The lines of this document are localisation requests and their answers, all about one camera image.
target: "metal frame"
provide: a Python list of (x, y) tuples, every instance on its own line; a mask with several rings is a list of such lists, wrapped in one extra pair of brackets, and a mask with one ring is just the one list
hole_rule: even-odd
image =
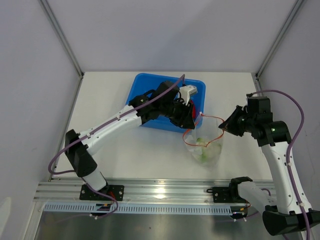
[(40, 3), (45, 15), (47, 16), (54, 32), (56, 33), (56, 36), (60, 40), (63, 49), (65, 50), (66, 54), (70, 58), (73, 66), (74, 66), (74, 69), (76, 70), (78, 75), (80, 77), (82, 77), (84, 73), (82, 72), (81, 67), (78, 63), (78, 60), (76, 59), (76, 56), (75, 56), (74, 52), (72, 51), (70, 44), (69, 44), (64, 32), (62, 31), (62, 28), (61, 28), (61, 26), (55, 16), (54, 12), (52, 11), (48, 1), (47, 0), (38, 0), (38, 2)]
[[(229, 207), (244, 206), (243, 203), (214, 203), (212, 193), (206, 190), (211, 187), (227, 187), (229, 180), (175, 180), (175, 179), (122, 179), (111, 178), (112, 185), (124, 185), (123, 213), (157, 214), (155, 209), (163, 209), (161, 214), (197, 214), (197, 215), (230, 215)], [(276, 190), (272, 181), (255, 181), (259, 188), (267, 188), (275, 197)], [(93, 203), (107, 201), (79, 200), (81, 186), (84, 182), (79, 178), (53, 178), (50, 182), (40, 182), (34, 196), (34, 205), (24, 240), (35, 239), (43, 210), (48, 205), (69, 206), (82, 203), (91, 206)]]
[(285, 38), (286, 34), (288, 33), (289, 28), (293, 24), (294, 20), (296, 19), (299, 11), (301, 10), (303, 4), (307, 0), (297, 0), (291, 9), (287, 19), (285, 20), (283, 26), (281, 27), (279, 33), (277, 34), (271, 48), (269, 49), (268, 53), (266, 54), (266, 57), (264, 58), (261, 66), (259, 67), (258, 72), (256, 73), (257, 80), (260, 79), (262, 73), (266, 69), (268, 63), (272, 60), (272, 57), (275, 55), (276, 51), (278, 50), (282, 40)]

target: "metal corner post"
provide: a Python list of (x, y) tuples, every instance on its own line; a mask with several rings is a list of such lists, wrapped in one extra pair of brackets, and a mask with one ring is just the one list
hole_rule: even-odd
[(266, 69), (268, 63), (272, 60), (272, 57), (275, 55), (276, 51), (278, 50), (282, 40), (284, 39), (284, 37), (286, 36), (286, 34), (288, 33), (289, 28), (292, 26), (294, 20), (296, 19), (299, 11), (301, 10), (303, 4), (306, 2), (307, 0), (297, 0), (292, 8), (292, 10), (290, 11), (287, 19), (285, 20), (283, 26), (281, 27), (278, 35), (276, 36), (274, 42), (272, 43), (271, 48), (269, 49), (266, 57), (264, 58), (261, 66), (259, 67), (259, 70), (256, 74), (256, 79), (259, 80), (262, 73), (264, 72), (264, 70)]
[(78, 63), (78, 60), (76, 59), (76, 56), (74, 54), (74, 52), (72, 51), (70, 44), (64, 34), (64, 32), (62, 31), (62, 28), (54, 14), (54, 12), (52, 11), (49, 3), (47, 0), (38, 0), (39, 4), (41, 5), (45, 15), (47, 16), (56, 36), (58, 37), (58, 39), (60, 40), (66, 54), (68, 55), (68, 57), (70, 58), (76, 72), (78, 73), (78, 75), (80, 77), (83, 76), (83, 72), (80, 68), (80, 65)]

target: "black mounting bracket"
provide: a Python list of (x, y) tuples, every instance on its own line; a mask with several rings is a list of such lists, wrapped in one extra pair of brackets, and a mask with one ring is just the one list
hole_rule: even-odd
[[(101, 190), (100, 193), (113, 197), (118, 202), (121, 202), (124, 198), (125, 186), (123, 185), (107, 185)], [(109, 198), (101, 196), (91, 191), (86, 184), (82, 185), (80, 192), (80, 200), (86, 201), (110, 201)]]
[(214, 186), (206, 190), (212, 194), (213, 202), (220, 204), (245, 204), (247, 201), (239, 196), (238, 185), (243, 182), (252, 182), (247, 176), (231, 179), (229, 186)]

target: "blue tray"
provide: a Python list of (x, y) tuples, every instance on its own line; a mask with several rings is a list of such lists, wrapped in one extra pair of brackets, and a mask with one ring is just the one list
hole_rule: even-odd
[[(160, 83), (164, 81), (171, 81), (175, 83), (178, 80), (177, 77), (154, 75), (148, 73), (139, 73), (132, 84), (129, 96), (125, 104), (128, 104), (131, 99), (137, 95), (144, 94), (145, 92), (154, 89), (156, 90)], [(205, 95), (206, 85), (199, 80), (185, 79), (186, 85), (194, 85), (197, 88), (198, 93), (191, 97), (195, 105), (195, 117), (199, 115), (199, 112), (204, 112), (205, 107)], [(182, 81), (178, 84), (178, 87), (182, 87)], [(142, 125), (147, 128), (162, 129), (172, 132), (184, 133), (186, 129), (182, 129), (173, 125), (167, 117), (159, 116), (155, 120), (150, 120)]]

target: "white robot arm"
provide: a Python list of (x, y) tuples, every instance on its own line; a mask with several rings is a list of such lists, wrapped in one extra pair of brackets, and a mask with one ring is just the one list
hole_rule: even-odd
[[(108, 186), (92, 156), (121, 132), (143, 125), (159, 116), (168, 117), (174, 125), (180, 128), (194, 129), (193, 103), (190, 102), (190, 97), (197, 93), (195, 86), (184, 85), (180, 88), (176, 86), (152, 104), (146, 104), (146, 102), (151, 102), (152, 99), (168, 90), (172, 85), (172, 82), (165, 81), (159, 85), (157, 90), (151, 90), (136, 96), (122, 110), (110, 117), (106, 121), (110, 123), (102, 128), (100, 128), (100, 124), (80, 133), (76, 133), (73, 129), (68, 131), (65, 135), (66, 146), (82, 137), (87, 137), (65, 151), (77, 176), (83, 178), (95, 191), (100, 191)], [(144, 107), (135, 110), (136, 107), (143, 104), (145, 104)], [(91, 134), (93, 130), (98, 128), (100, 128), (98, 131)]]
[(283, 121), (273, 121), (269, 98), (248, 96), (247, 105), (236, 106), (219, 128), (240, 137), (244, 132), (251, 133), (265, 155), (276, 200), (248, 177), (232, 179), (229, 189), (233, 199), (248, 201), (262, 214), (264, 226), (271, 235), (306, 230), (305, 216), (310, 227), (320, 223), (320, 212), (312, 210), (301, 186), (292, 151), (287, 156), (288, 145), (292, 141), (288, 127)]

